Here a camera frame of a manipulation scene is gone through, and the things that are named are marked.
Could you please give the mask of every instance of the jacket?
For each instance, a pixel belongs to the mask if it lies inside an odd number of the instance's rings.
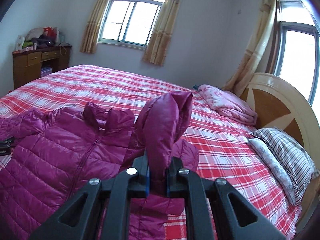
[[[89,179],[115,177],[143,148],[155,176],[151,179],[158,185],[164,183],[173,155],[196,170],[198,151],[178,140],[190,120],[191,98],[191,93],[165,94],[146,104],[135,126],[130,110],[106,111],[94,103],[87,103],[83,112],[69,107],[49,113],[32,109],[0,119],[0,140],[16,138],[12,158],[0,171],[0,217],[8,229],[17,239],[27,239]],[[161,108],[170,111],[161,113]],[[163,129],[155,129],[149,138],[146,128],[154,123]],[[158,160],[161,165],[155,168]],[[179,215],[183,200],[151,194],[132,200],[131,207],[129,239],[163,239],[167,214]]]

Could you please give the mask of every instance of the wooden headboard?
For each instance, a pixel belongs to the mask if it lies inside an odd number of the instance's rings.
[[[283,79],[255,73],[240,97],[258,114],[256,128],[277,127],[295,138],[320,169],[320,127],[308,101]],[[320,177],[309,184],[302,200],[303,220],[319,189]]]

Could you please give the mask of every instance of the gray patterned pillow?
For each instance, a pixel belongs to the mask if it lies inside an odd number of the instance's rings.
[[[272,174],[282,186],[285,195],[287,196],[291,205],[295,206],[296,199],[294,195],[293,184],[289,175],[285,172],[284,168],[276,160],[273,154],[268,149],[267,145],[258,138],[249,139],[249,142],[255,152],[260,156],[264,163],[269,167]]]
[[[293,184],[296,205],[299,205],[311,179],[319,175],[308,153],[295,139],[277,128],[262,128],[250,134],[265,142],[287,172]]]

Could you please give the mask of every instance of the pink blanket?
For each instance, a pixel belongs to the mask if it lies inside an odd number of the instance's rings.
[[[239,123],[254,126],[257,113],[246,102],[229,91],[222,91],[216,87],[202,85],[198,88],[200,95],[207,101],[210,109],[222,116],[229,117]]]

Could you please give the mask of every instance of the curtain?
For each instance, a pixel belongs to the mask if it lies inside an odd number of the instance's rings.
[[[258,64],[266,50],[275,22],[277,0],[262,0],[259,19],[246,48],[244,57],[236,73],[224,85],[228,90],[240,96],[249,84]]]
[[[91,54],[96,52],[99,31],[108,2],[109,0],[98,0],[96,2],[84,30],[80,52]]]
[[[181,0],[165,0],[163,3],[143,61],[163,66],[180,2]]]

